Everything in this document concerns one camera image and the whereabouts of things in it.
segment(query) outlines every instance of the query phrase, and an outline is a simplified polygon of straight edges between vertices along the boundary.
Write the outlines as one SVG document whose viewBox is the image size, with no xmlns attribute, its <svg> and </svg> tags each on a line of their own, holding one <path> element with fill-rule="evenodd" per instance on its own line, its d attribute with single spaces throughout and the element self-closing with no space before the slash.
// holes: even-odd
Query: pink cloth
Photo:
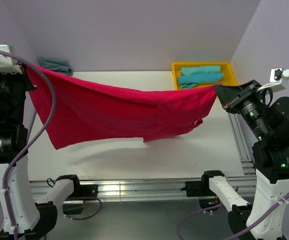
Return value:
<svg viewBox="0 0 289 240">
<path fill-rule="evenodd" d="M 99 139 L 139 137 L 146 142 L 185 134 L 203 122 L 216 99 L 213 86 L 140 91 L 39 69 L 56 92 L 55 113 L 46 129 L 55 149 Z M 52 106 L 51 93 L 38 74 L 29 68 L 28 74 L 38 88 L 30 96 L 44 124 Z"/>
</svg>

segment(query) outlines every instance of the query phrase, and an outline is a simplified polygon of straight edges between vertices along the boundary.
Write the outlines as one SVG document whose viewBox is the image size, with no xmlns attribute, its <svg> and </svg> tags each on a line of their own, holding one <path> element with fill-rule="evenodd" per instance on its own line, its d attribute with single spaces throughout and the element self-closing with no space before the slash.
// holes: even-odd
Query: teal cloth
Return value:
<svg viewBox="0 0 289 240">
<path fill-rule="evenodd" d="M 180 73 L 182 76 L 190 76 L 196 74 L 218 74 L 220 73 L 220 66 L 195 66 L 195 67 L 182 67 Z"/>
<path fill-rule="evenodd" d="M 182 89 L 190 89 L 198 84 L 217 84 L 223 78 L 223 73 L 200 73 L 196 75 L 178 77 L 178 84 Z"/>
<path fill-rule="evenodd" d="M 49 69 L 51 71 L 64 74 L 67 76 L 72 76 L 73 70 L 69 66 L 68 60 L 58 59 L 53 57 L 42 57 L 40 59 L 40 65 L 44 69 Z"/>
</svg>

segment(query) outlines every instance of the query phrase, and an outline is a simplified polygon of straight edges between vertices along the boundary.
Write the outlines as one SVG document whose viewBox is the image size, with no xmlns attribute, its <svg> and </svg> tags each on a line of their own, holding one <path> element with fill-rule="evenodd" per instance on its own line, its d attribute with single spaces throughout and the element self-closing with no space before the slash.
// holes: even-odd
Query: purple cable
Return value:
<svg viewBox="0 0 289 240">
<path fill-rule="evenodd" d="M 234 190 L 235 190 L 236 192 L 238 192 L 239 187 L 236 187 Z M 213 213 L 218 213 L 219 211 L 222 211 L 222 209 L 221 209 L 222 206 L 223 206 L 223 204 L 221 203 L 221 204 L 218 204 L 218 205 L 215 205 L 215 206 L 210 206 L 210 207 L 207 207 L 207 208 L 202 208 L 202 209 L 199 209 L 199 210 L 197 210 L 197 211 L 193 211 L 193 212 L 189 213 L 187 216 L 185 216 L 185 217 L 179 222 L 178 227 L 177 227 L 177 229 L 176 229 L 176 234 L 178 235 L 178 237 L 179 237 L 181 240 L 186 240 L 186 239 L 181 235 L 180 228 L 181 228 L 182 224 L 184 223 L 184 221 L 185 221 L 187 218 L 191 217 L 192 215 L 199 214 L 199 213 L 204 212 L 204 211 L 210 211 L 210 210 L 216 209 L 216 208 L 219 208 L 219 209 L 218 209 L 217 211 L 213 212 Z"/>
<path fill-rule="evenodd" d="M 99 208 L 97 209 L 97 211 L 95 211 L 95 213 L 93 213 L 93 214 L 90 215 L 90 216 L 86 216 L 86 217 L 82 217 L 82 218 L 77 218 L 77 217 L 73 217 L 73 216 L 68 216 L 68 215 L 66 215 L 67 218 L 72 219 L 72 220 L 78 220 L 78 221 L 80 221 L 80 220 L 91 219 L 93 216 L 97 215 L 97 214 L 100 212 L 100 210 L 101 210 L 101 208 L 102 208 L 102 206 L 103 206 L 103 202 L 102 202 L 99 198 L 93 197 L 93 196 L 73 197 L 73 198 L 69 198 L 69 199 L 68 199 L 68 201 L 74 201 L 74 200 L 97 200 L 97 201 L 100 203 L 100 206 L 99 206 Z"/>
<path fill-rule="evenodd" d="M 40 71 L 35 65 L 33 65 L 32 63 L 30 63 L 29 61 L 18 57 L 10 52 L 6 52 L 6 51 L 1 51 L 0 50 L 0 54 L 10 57 L 12 59 L 15 59 L 23 64 L 25 64 L 26 66 L 30 67 L 33 71 L 35 71 L 40 77 L 43 78 L 43 80 L 46 82 L 46 84 L 48 85 L 51 95 L 52 95 L 52 107 L 50 110 L 50 114 L 48 116 L 48 119 L 46 120 L 45 124 L 43 125 L 43 127 L 40 129 L 40 131 L 34 136 L 34 138 L 17 154 L 17 156 L 15 156 L 15 158 L 10 162 L 9 166 L 7 167 L 7 169 L 4 172 L 3 175 L 3 179 L 2 179 L 2 187 L 4 189 L 8 189 L 8 176 L 9 173 L 13 167 L 13 165 L 15 165 L 15 163 L 17 161 L 19 161 L 19 159 L 24 155 L 24 153 L 28 150 L 28 148 L 40 137 L 40 135 L 43 133 L 43 131 L 47 128 L 48 124 L 50 123 L 54 113 L 55 113 L 55 109 L 56 109 L 56 91 L 52 85 L 52 83 L 50 82 L 50 80 L 47 78 L 47 76 Z M 5 198 L 5 203 L 6 203 L 6 208 L 9 214 L 9 218 L 10 218 L 10 222 L 12 226 L 16 226 L 16 219 L 15 219 L 15 215 L 14 215 L 14 211 L 12 208 L 12 204 L 11 204 L 11 199 L 10 199 L 10 195 L 9 195 L 9 191 L 6 191 L 4 194 L 4 198 Z M 13 237 L 14 240 L 18 240 L 18 232 L 17 232 L 17 228 L 13 231 Z"/>
</svg>

